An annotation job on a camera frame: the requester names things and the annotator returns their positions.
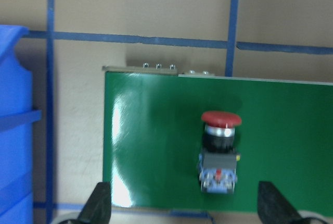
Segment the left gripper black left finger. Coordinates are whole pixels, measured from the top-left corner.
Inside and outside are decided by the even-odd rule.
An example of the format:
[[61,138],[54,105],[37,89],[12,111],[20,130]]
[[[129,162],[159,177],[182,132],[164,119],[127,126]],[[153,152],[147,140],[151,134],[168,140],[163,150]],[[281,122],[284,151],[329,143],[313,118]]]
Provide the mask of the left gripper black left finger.
[[77,217],[79,223],[109,223],[111,218],[110,182],[99,182]]

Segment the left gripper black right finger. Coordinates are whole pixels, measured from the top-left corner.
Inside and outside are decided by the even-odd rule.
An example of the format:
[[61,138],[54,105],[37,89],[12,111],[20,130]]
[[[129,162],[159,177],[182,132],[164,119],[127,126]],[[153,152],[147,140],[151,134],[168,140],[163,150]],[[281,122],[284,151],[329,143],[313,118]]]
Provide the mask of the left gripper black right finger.
[[262,223],[310,223],[280,193],[273,183],[260,181],[257,198],[258,217]]

